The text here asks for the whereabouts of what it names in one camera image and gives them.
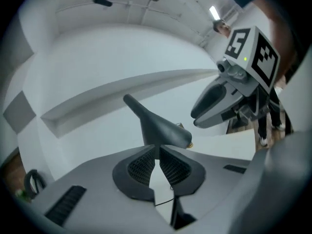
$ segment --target gray panel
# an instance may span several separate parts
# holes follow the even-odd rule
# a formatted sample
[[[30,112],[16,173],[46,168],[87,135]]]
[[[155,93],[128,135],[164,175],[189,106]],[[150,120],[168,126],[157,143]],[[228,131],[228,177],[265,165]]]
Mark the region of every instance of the gray panel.
[[[18,15],[15,15],[3,36],[0,55],[12,68],[16,68],[33,54],[21,27],[20,19]]]
[[[46,213],[72,185],[87,189],[64,228],[74,233],[170,233],[173,229],[152,202],[133,200],[116,187],[112,170],[116,164],[145,147],[126,150],[83,163],[60,178],[33,201],[33,207]]]
[[[206,179],[193,194],[180,198],[185,213],[195,218],[202,218],[219,204],[236,186],[243,174],[224,169],[226,165],[246,168],[250,161],[233,158],[223,158],[190,152],[185,149],[170,146],[173,150],[191,158],[206,170]]]
[[[266,149],[256,152],[245,174],[229,195],[208,214],[194,224],[179,230],[178,233],[227,234],[232,222],[249,204],[257,189],[263,173],[266,154]]]
[[[310,210],[309,201],[298,199],[306,198],[304,194],[309,196],[311,192],[308,189],[312,177],[311,147],[312,131],[297,132],[268,151],[258,188],[244,212],[236,218],[230,233],[266,233],[293,205],[296,210],[292,214]]]
[[[36,117],[25,94],[21,91],[3,113],[4,118],[18,134]]]

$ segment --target white wall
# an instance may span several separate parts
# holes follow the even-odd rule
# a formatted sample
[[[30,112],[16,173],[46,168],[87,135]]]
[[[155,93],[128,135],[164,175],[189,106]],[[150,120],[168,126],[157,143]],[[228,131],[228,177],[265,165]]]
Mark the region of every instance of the white wall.
[[[35,53],[49,48],[59,34],[57,4],[58,0],[26,0],[18,10],[21,27]]]
[[[53,182],[48,160],[42,152],[36,118],[18,134],[18,142],[20,157],[26,173],[37,169],[47,183]]]
[[[42,49],[34,54],[23,85],[23,92],[37,116],[41,116],[42,97],[45,96],[43,93],[45,84],[42,77],[45,69],[48,68],[48,53],[48,50]]]
[[[129,14],[130,24],[140,25],[144,10],[139,6],[129,6],[124,4],[114,4],[109,9],[103,9],[103,6],[98,4],[86,4],[82,6],[71,7],[69,9],[61,10],[56,13],[58,19],[58,28],[61,33],[69,30],[78,29],[86,26],[104,24],[104,23],[126,23]],[[188,16],[188,23],[195,23],[193,27],[198,29],[198,26],[207,27],[207,19],[202,17],[201,24],[198,23],[199,17]],[[167,14],[148,11],[144,18],[144,26],[150,26],[156,29],[164,30],[186,39],[190,42],[198,42],[202,40],[197,30],[192,30],[187,24],[177,21],[175,18]]]
[[[37,128],[41,151],[52,177],[56,180],[69,172],[69,164],[65,157],[60,140],[49,130],[42,119],[37,119]]]
[[[173,123],[181,122],[194,136],[223,135],[227,130],[226,122],[208,129],[199,129],[193,125],[194,119],[190,116],[200,93],[214,78],[194,81],[143,99],[140,103]],[[89,159],[144,145],[139,119],[126,106],[76,128],[62,137],[60,142],[72,168]],[[194,146],[205,149],[209,143],[194,143]]]
[[[22,91],[32,60],[33,56],[31,56],[26,62],[24,62],[20,67],[18,67],[16,72],[14,73],[10,81],[7,93],[5,95],[2,113],[13,101],[13,99]]]
[[[0,42],[0,83],[33,55],[18,15],[14,15]]]
[[[270,24],[268,18],[256,6],[251,5],[244,13],[240,14],[232,27],[257,26],[269,39]],[[228,39],[218,33],[209,41],[206,50],[214,61],[221,60],[228,44]]]
[[[13,131],[9,123],[3,117],[4,98],[7,93],[12,75],[9,75],[0,90],[0,166],[18,147],[18,139],[16,133]]]
[[[42,113],[90,89],[161,71],[216,69],[201,48],[133,25],[99,25],[61,35],[47,61]]]

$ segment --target black handle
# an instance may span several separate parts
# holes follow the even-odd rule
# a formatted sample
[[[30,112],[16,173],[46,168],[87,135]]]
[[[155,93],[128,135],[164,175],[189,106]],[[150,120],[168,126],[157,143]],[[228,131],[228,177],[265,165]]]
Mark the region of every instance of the black handle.
[[[139,118],[148,112],[148,110],[131,95],[125,95],[123,101]]]

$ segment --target person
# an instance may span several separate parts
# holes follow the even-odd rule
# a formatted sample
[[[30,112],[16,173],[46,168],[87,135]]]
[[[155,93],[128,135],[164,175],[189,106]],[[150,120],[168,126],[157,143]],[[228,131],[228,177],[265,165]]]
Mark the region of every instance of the person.
[[[296,50],[294,46],[293,32],[287,22],[281,17],[281,11],[272,5],[268,0],[234,0],[241,8],[248,3],[255,4],[269,19],[272,36],[272,44],[280,54],[280,64],[278,67],[276,81],[290,69],[296,60]]]
[[[231,27],[228,25],[224,20],[215,20],[213,22],[214,24],[214,30],[218,32],[219,34],[225,36],[228,38],[231,34]],[[277,97],[277,94],[275,92],[275,89],[273,88],[270,92],[270,100],[272,100],[275,104],[279,104],[279,100]],[[272,119],[272,128],[284,131],[285,125],[281,122],[280,119],[280,110],[273,108],[271,104],[269,104],[271,119]],[[267,117],[264,116],[258,120],[258,134],[260,139],[260,144],[262,146],[268,145],[268,139],[267,139]]]

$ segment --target mesh grille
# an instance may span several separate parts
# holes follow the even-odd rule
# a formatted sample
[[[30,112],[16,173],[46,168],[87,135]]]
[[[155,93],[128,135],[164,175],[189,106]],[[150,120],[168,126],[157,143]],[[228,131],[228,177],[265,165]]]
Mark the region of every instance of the mesh grille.
[[[137,182],[149,186],[154,167],[154,151],[150,150],[129,164],[128,173]]]
[[[170,185],[176,185],[191,174],[191,167],[167,151],[159,151],[160,167]]]
[[[72,186],[45,216],[57,225],[63,226],[85,192],[86,189],[81,186]]]

